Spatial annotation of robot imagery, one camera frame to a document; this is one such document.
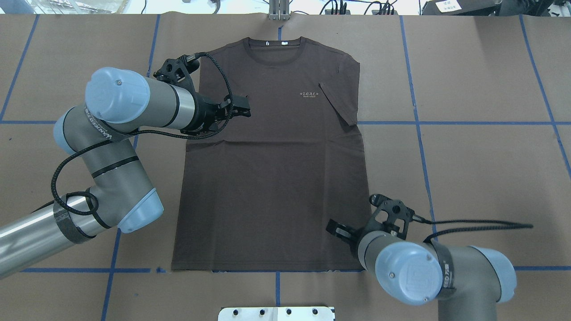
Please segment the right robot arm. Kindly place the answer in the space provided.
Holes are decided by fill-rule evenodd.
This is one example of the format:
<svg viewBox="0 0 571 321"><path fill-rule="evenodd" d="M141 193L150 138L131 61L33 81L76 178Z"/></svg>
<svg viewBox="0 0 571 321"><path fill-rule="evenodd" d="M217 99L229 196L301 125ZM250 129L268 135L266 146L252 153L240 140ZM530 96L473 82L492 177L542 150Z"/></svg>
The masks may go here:
<svg viewBox="0 0 571 321"><path fill-rule="evenodd" d="M349 244L363 269L394 299L407 305L437 301L440 321L496 321L497 305L515 295L515 268L499 251L408 242L379 223L356 230L330 220L326 230Z"/></svg>

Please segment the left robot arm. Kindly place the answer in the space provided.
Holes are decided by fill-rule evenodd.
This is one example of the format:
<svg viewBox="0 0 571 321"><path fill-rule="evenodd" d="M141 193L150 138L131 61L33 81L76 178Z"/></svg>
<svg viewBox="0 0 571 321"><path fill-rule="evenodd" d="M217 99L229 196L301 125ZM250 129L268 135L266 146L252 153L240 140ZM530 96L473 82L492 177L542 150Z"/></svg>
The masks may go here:
<svg viewBox="0 0 571 321"><path fill-rule="evenodd" d="M246 97L229 92L216 103L194 89L190 66L168 63L151 78L104 67L92 75L84 103L54 126L69 156L56 168L52 201L1 228L1 278L94 239L109 228L133 232L164 207L130 139L141 134L202 140L235 116L249 117Z"/></svg>

